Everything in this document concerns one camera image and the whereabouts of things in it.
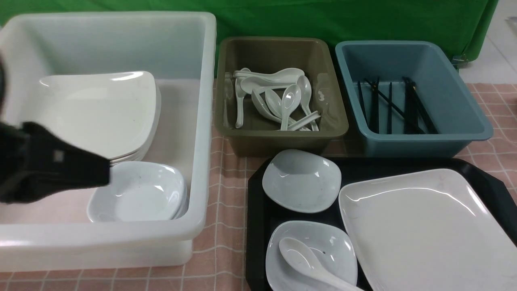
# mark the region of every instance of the white square plate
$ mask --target white square plate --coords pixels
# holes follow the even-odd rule
[[[39,122],[76,147],[114,159],[140,149],[151,133],[151,73],[48,76],[34,85],[21,120]]]
[[[374,291],[517,286],[517,248],[455,171],[350,184],[341,189],[339,206]]]

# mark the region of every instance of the melamine dish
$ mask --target melamine dish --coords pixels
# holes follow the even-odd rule
[[[285,237],[305,243],[325,269],[352,285],[357,284],[357,259],[344,231],[323,223],[288,221],[275,229],[267,247],[266,276],[273,291],[339,291],[293,269],[278,247]]]
[[[175,168],[124,162],[111,169],[110,184],[97,188],[87,208],[92,222],[172,219],[186,202],[187,187]]]
[[[156,129],[158,128],[158,121],[160,120],[160,113],[161,113],[161,93],[160,93],[160,90],[158,89],[158,86],[156,86],[156,114],[155,114],[155,120],[153,121],[153,127],[151,129],[151,133],[149,134],[149,137],[147,137],[145,144],[140,149],[138,149],[136,152],[123,156],[123,157],[112,159],[110,161],[112,166],[122,163],[122,162],[141,161],[144,158],[145,154],[147,153],[147,151],[151,147],[151,144],[153,143]]]
[[[39,80],[21,112],[68,143],[115,159],[144,144],[157,114],[149,72],[57,75]]]
[[[321,212],[338,196],[341,171],[326,158],[299,150],[285,150],[267,166],[262,187],[269,198],[289,210]]]
[[[349,184],[339,206],[374,291],[517,286],[517,248],[458,172]]]

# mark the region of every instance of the tiled floor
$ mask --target tiled floor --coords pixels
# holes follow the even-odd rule
[[[460,69],[466,83],[517,83],[517,34],[507,18],[517,16],[516,0],[499,0],[479,57]]]

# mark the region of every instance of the white plastic bin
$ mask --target white plastic bin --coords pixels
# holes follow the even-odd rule
[[[151,72],[162,111],[144,161],[178,168],[190,197],[183,217],[155,222],[89,222],[86,204],[94,190],[2,205],[0,271],[167,266],[190,259],[192,239],[205,224],[215,47],[216,19],[202,12],[27,14],[4,26],[5,122],[19,124],[21,108],[31,105],[27,92],[42,77]]]

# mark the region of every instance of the blue plastic tray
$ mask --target blue plastic tray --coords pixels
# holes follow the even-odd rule
[[[493,127],[441,49],[424,41],[344,41],[336,55],[352,110],[370,157],[453,157],[474,140],[487,140]],[[403,134],[404,122],[393,110],[392,134],[387,132],[388,104],[379,100],[379,133],[372,132],[361,110],[357,81],[361,81],[366,114],[370,116],[371,90],[362,84],[380,77],[379,90],[404,110],[404,82],[409,77],[439,134]],[[419,120],[419,127],[426,127]]]

